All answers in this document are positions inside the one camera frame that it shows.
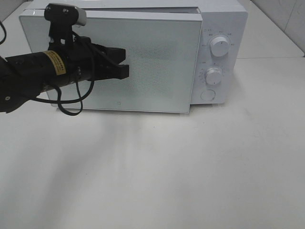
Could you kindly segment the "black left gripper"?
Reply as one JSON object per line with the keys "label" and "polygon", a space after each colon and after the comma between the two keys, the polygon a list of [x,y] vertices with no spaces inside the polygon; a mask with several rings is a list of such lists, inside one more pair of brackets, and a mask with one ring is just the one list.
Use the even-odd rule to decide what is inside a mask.
{"label": "black left gripper", "polygon": [[126,50],[92,43],[88,37],[73,39],[73,25],[86,25],[86,11],[74,5],[49,3],[44,10],[45,20],[50,22],[49,54],[60,57],[59,74],[48,76],[47,82],[58,87],[73,82],[129,77],[129,65],[122,64]]}

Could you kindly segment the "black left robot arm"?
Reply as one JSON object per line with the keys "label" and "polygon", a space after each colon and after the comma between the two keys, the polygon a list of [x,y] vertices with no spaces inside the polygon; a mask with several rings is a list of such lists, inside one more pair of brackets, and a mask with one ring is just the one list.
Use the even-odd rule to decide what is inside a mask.
{"label": "black left robot arm", "polygon": [[[44,10],[50,22],[49,47],[46,51],[16,55],[0,60],[0,110],[10,113],[27,101],[55,104],[66,115],[66,104],[82,103],[94,83],[129,77],[124,64],[126,51],[92,43],[73,31],[74,25],[86,24],[86,11],[73,5],[49,3]],[[85,94],[62,100],[61,88],[89,81]]]}

